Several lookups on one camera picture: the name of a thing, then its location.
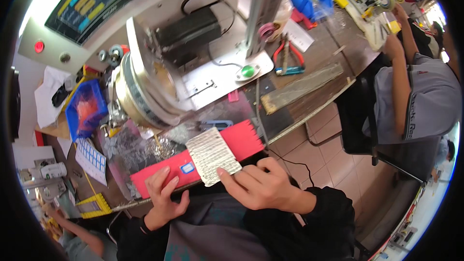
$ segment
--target hand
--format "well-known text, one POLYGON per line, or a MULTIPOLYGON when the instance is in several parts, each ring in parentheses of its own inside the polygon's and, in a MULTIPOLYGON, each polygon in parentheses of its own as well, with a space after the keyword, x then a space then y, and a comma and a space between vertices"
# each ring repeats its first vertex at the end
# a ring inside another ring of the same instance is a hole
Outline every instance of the hand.
POLYGON ((391 61, 394 59, 405 59, 405 51, 396 35, 392 34, 386 38, 384 52, 391 61))
POLYGON ((251 210, 278 209, 303 215, 316 205, 316 196, 291 185, 288 174, 273 158, 247 165, 234 176, 222 168, 217 174, 227 192, 251 210))
POLYGON ((435 168, 432 169, 433 182, 438 183, 438 174, 435 168))
POLYGON ((403 7, 399 4, 395 4, 395 8, 393 9, 393 14, 396 17, 396 20, 398 20, 400 23, 405 23, 407 22, 407 19, 409 16, 406 14, 406 11, 403 9, 403 7))
POLYGON ((56 219, 56 217, 59 216, 58 212, 56 212, 51 203, 45 203, 42 206, 42 211, 45 212, 50 218, 56 219))
POLYGON ((188 190, 182 193, 180 203, 171 201, 171 194, 179 182, 178 176, 174 177, 162 188, 169 171, 170 167, 166 166, 145 180, 153 208, 145 216, 144 221, 147 228, 151 231, 161 228, 178 216, 182 216, 187 211, 187 206, 190 203, 188 190))

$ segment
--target metal column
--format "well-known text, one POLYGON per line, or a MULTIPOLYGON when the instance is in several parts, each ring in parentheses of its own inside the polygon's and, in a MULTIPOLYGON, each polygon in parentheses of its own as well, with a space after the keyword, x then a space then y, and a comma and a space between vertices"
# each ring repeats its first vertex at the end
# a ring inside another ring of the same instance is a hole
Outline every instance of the metal column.
POLYGON ((258 34, 263 24, 273 22, 282 0, 252 0, 250 17, 248 18, 245 41, 246 57, 259 53, 264 48, 264 41, 258 34))

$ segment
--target chair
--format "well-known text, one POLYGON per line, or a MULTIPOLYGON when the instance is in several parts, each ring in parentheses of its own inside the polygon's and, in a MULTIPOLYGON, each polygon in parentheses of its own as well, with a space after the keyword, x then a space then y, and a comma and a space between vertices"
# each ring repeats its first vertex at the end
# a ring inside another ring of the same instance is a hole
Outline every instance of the chair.
POLYGON ((122 220, 122 218, 119 218, 119 216, 121 215, 121 213, 124 212, 125 216, 128 218, 128 219, 131 219, 132 216, 131 214, 127 211, 127 210, 122 210, 122 211, 119 211, 116 216, 113 218, 113 220, 111 220, 111 222, 109 223, 108 227, 106 228, 106 233, 108 234, 108 237, 113 241, 114 244, 116 244, 117 246, 117 241, 119 239, 119 231, 121 230, 121 226, 123 224, 120 224, 119 226, 115 225, 114 223, 117 221, 117 220, 120 220, 121 222, 124 222, 122 220))
MULTIPOLYGON (((412 157, 411 155, 406 155, 407 153, 404 152, 408 150, 411 146, 417 147, 417 143, 414 145, 412 143, 410 144, 399 144, 399 145, 394 145, 395 150, 400 150, 403 151, 400 153, 400 159, 405 160, 408 159, 405 164, 394 157, 391 157, 381 151, 379 151, 379 148, 385 148, 385 145, 379 145, 378 142, 378 134, 377 134, 377 125, 376 125, 376 120, 375 120, 375 114, 374 114, 374 109, 369 109, 368 110, 368 121, 369 121, 369 129, 371 132, 370 137, 364 136, 364 134, 361 132, 359 127, 355 127, 356 125, 353 125, 354 120, 351 119, 351 115, 348 112, 349 109, 352 109, 350 105, 350 98, 351 97, 356 97, 356 100, 359 101, 360 103, 365 103, 367 107, 374 107, 374 102, 372 101, 372 98, 370 95, 373 95, 374 91, 371 87, 368 85, 368 81, 366 78, 360 76, 357 81, 360 83, 357 83, 357 87, 351 87, 353 89, 360 89, 360 91, 357 91, 357 93, 353 93, 353 90, 346 90, 339 98, 335 100, 335 103, 337 104, 339 116, 340 116, 340 123, 341 123, 341 131, 332 135, 331 137, 327 138, 324 141, 315 143, 310 140, 309 134, 308 134, 308 140, 313 146, 321 146, 334 138, 341 136, 341 146, 343 147, 343 150, 348 153, 348 154, 355 154, 355 155, 371 155, 372 156, 372 165, 377 165, 380 161, 383 161, 399 171, 402 171, 403 173, 407 174, 408 176, 414 178, 418 182, 420 182, 423 186, 426 185, 427 180, 430 176, 430 172, 432 171, 433 167, 433 159, 434 157, 432 156, 432 161, 428 161, 426 164, 418 166, 418 165, 411 165, 410 160, 411 159, 417 159, 417 153, 414 153, 414 156, 412 157)), ((308 124, 305 123, 306 131, 308 133, 308 124)), ((435 145, 438 145, 439 137, 435 137, 432 139, 426 139, 425 142, 419 142, 420 145, 424 146, 426 143, 427 148, 430 150, 430 147, 432 147, 432 152, 433 152, 433 147, 435 145)))

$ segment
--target hair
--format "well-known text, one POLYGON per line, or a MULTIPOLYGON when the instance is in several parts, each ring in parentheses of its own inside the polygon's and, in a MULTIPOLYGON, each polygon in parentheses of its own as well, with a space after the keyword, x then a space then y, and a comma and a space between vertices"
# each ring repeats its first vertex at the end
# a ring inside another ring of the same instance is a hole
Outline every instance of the hair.
POLYGON ((454 147, 454 143, 448 140, 448 154, 449 154, 450 160, 454 158, 455 153, 456 153, 456 148, 454 147))
POLYGON ((433 22, 432 25, 433 28, 436 29, 438 32, 438 34, 433 35, 433 37, 438 43, 438 53, 441 53, 443 51, 443 29, 438 22, 433 22))

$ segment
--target red handled pliers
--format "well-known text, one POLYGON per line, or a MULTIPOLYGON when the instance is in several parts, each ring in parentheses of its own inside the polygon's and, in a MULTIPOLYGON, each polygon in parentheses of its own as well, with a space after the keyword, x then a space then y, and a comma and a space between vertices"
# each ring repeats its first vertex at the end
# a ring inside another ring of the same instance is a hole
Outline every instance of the red handled pliers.
POLYGON ((305 70, 306 68, 305 59, 300 54, 300 52, 292 45, 289 39, 288 33, 285 35, 282 35, 281 42, 282 43, 280 47, 277 50, 275 50, 274 55, 272 56, 272 59, 274 60, 274 65, 277 67, 277 56, 282 51, 282 49, 284 49, 282 71, 283 71, 283 74, 286 74, 287 65, 288 65, 288 54, 289 54, 289 49, 290 49, 293 52, 293 54, 298 58, 301 69, 305 70))

